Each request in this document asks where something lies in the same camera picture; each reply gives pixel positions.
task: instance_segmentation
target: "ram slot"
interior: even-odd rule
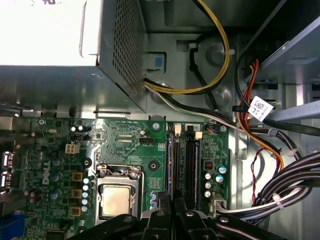
[[[166,163],[165,163],[165,186],[171,195],[172,190],[172,160],[173,160],[173,135],[169,134],[166,139]]]
[[[180,177],[181,177],[180,155],[181,155],[181,142],[179,138],[175,138],[173,140],[172,193],[174,193],[175,190],[180,189]]]
[[[198,208],[200,143],[189,137],[184,153],[184,200],[187,209]]]

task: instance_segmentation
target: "black cable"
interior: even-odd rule
[[[235,73],[234,73],[234,85],[235,85],[235,91],[236,94],[238,95],[242,105],[246,108],[249,109],[250,105],[245,99],[243,93],[241,92],[240,86],[239,86],[239,66],[241,60],[244,58],[246,52],[243,52],[238,61],[236,62],[235,66]],[[300,134],[307,134],[307,135],[312,135],[312,136],[318,136],[320,137],[320,128],[317,127],[312,127],[312,126],[306,126],[306,125],[301,125],[301,124],[295,124],[295,123],[288,123],[288,122],[281,122],[281,121],[273,121],[271,119],[265,118],[262,121],[264,124],[271,126],[276,129],[282,129],[282,130],[287,130],[290,132],[296,132]]]
[[[204,80],[204,78],[202,77],[201,73],[199,72],[199,67],[195,62],[195,52],[197,51],[197,48],[192,48],[190,49],[190,53],[189,53],[189,62],[190,62],[190,66],[189,66],[189,70],[194,73],[194,75],[196,76],[196,78],[198,79],[198,81],[202,84],[202,86],[206,86],[207,82]],[[218,109],[218,105],[216,102],[216,99],[214,97],[214,95],[212,94],[211,91],[206,93],[212,106],[211,108],[213,110]]]
[[[281,170],[277,176],[271,179],[260,191],[258,194],[257,200],[255,202],[255,206],[259,206],[263,203],[262,199],[267,199],[272,193],[274,193],[273,187],[276,185],[281,179],[285,178],[286,176],[310,170],[314,168],[320,167],[320,152],[313,153],[311,155],[305,156],[301,158],[299,161],[295,161]]]

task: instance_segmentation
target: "screw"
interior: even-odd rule
[[[44,119],[40,119],[40,120],[39,120],[39,124],[40,124],[40,125],[43,125],[43,124],[45,124],[45,123],[46,123],[46,121],[45,121]]]
[[[138,173],[136,172],[131,172],[130,173],[130,176],[133,178],[133,179],[136,179],[138,177]]]
[[[152,128],[153,128],[154,130],[159,130],[159,129],[160,129],[160,124],[157,123],[157,122],[155,122],[154,124],[152,124]]]
[[[99,172],[99,177],[103,178],[105,176],[106,176],[106,172],[104,172],[104,171]]]
[[[226,126],[221,126],[220,127],[220,132],[225,133],[227,131],[227,127]]]
[[[192,217],[195,214],[192,211],[187,211],[185,215],[187,215],[188,217]]]
[[[132,220],[132,217],[130,217],[130,216],[126,216],[124,219],[123,219],[123,221],[124,222],[131,222],[131,220]]]
[[[90,74],[90,77],[96,78],[96,79],[102,79],[103,78],[103,76],[95,74],[95,73]]]
[[[226,218],[225,216],[222,216],[222,217],[220,217],[220,221],[221,221],[222,223],[228,223],[228,222],[229,222],[229,219]]]
[[[160,212],[158,212],[156,215],[157,215],[157,216],[164,216],[165,213],[164,213],[163,211],[160,211]]]

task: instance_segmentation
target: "capacitor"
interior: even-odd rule
[[[88,196],[89,196],[88,192],[84,191],[84,192],[82,193],[82,197],[83,197],[83,198],[87,198]]]
[[[82,207],[81,207],[81,211],[84,212],[84,213],[85,213],[86,211],[88,211],[87,206],[82,206]]]
[[[88,191],[86,191],[88,193],[88,195],[92,195],[94,193],[94,189],[91,188],[91,189],[88,189]]]
[[[218,166],[218,172],[221,174],[225,174],[227,172],[227,168],[223,165]]]
[[[87,186],[88,186],[89,189],[92,188],[94,185],[95,185],[95,184],[94,184],[94,182],[92,182],[92,181],[87,184]]]
[[[83,189],[83,191],[88,191],[89,186],[88,186],[88,185],[83,185],[83,186],[82,186],[82,189]]]
[[[88,204],[88,200],[86,198],[83,198],[81,200],[82,205],[87,205]]]
[[[52,165],[55,167],[62,166],[64,164],[64,159],[62,157],[58,157],[52,160]]]
[[[210,191],[205,191],[205,192],[204,192],[204,196],[205,196],[206,198],[210,198],[210,197],[211,197],[211,192],[210,192]]]
[[[63,178],[63,174],[61,172],[55,173],[52,175],[52,181],[58,182]]]
[[[152,193],[152,194],[151,194],[151,200],[152,200],[152,201],[155,201],[156,199],[157,199],[157,195],[154,194],[154,193]]]
[[[215,179],[215,181],[216,181],[217,183],[219,183],[219,184],[224,181],[224,177],[223,177],[221,174],[216,174],[216,175],[214,176],[214,179]]]
[[[43,136],[44,136],[44,134],[42,132],[39,132],[39,131],[33,131],[31,133],[31,137],[33,137],[33,138],[39,139],[39,138],[42,138]]]
[[[95,176],[87,176],[86,178],[83,179],[84,184],[88,184],[89,182],[95,180]]]
[[[140,135],[141,135],[141,136],[146,135],[146,131],[145,131],[145,130],[140,130]]]
[[[48,132],[51,133],[51,134],[57,134],[57,133],[58,133],[58,130],[55,129],[55,128],[50,128],[50,129],[48,130]]]
[[[44,191],[42,190],[42,188],[39,188],[39,189],[37,189],[37,190],[35,190],[35,191],[32,191],[32,192],[30,193],[30,197],[35,198],[35,197],[37,197],[38,195],[42,194],[43,192],[44,192]]]
[[[61,190],[60,190],[60,189],[57,189],[57,190],[52,191],[52,192],[50,193],[50,198],[51,198],[52,200],[56,200],[57,198],[59,198],[59,197],[61,196],[61,194],[62,194]]]
[[[79,131],[79,132],[89,132],[89,131],[90,131],[90,128],[87,127],[87,126],[82,126],[82,125],[80,125],[80,126],[78,126],[78,131]]]
[[[23,194],[24,194],[25,196],[28,196],[31,192],[33,192],[33,191],[35,191],[35,190],[37,190],[37,188],[33,186],[33,187],[25,190],[25,191],[23,192]]]
[[[211,179],[211,174],[209,172],[207,172],[205,175],[204,175],[204,178],[207,179],[207,180],[210,180]]]
[[[207,181],[205,184],[204,184],[204,187],[206,189],[210,189],[211,188],[211,182]]]
[[[35,198],[31,198],[30,199],[30,203],[31,204],[36,204],[36,203],[38,203],[38,202],[40,202],[40,201],[42,201],[42,196],[40,195],[40,196],[37,196],[37,197],[35,197]]]
[[[155,201],[153,201],[153,202],[151,203],[151,207],[157,208],[157,207],[158,207],[158,203],[156,203]]]

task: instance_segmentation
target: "white label sticker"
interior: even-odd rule
[[[274,109],[274,106],[262,100],[260,97],[255,96],[250,104],[248,113],[262,122],[272,109]]]

